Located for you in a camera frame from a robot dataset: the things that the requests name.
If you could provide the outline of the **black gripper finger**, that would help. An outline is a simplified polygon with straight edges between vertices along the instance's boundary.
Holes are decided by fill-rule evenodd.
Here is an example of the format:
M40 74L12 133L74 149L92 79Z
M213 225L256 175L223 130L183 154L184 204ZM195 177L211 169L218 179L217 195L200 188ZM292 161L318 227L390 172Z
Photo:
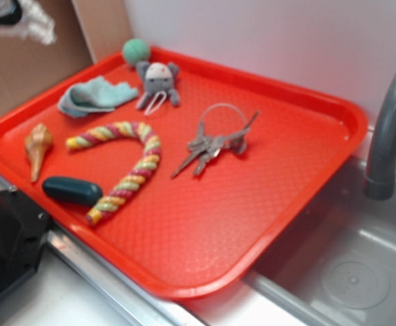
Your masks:
M15 25L22 19L22 8L16 0L0 0L0 24Z

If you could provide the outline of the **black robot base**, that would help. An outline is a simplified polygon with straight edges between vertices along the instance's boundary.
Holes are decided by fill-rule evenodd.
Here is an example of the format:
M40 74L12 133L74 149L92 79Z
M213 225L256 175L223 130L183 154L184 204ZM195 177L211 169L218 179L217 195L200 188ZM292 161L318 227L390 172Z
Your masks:
M0 191L0 299L38 270L50 215L24 192Z

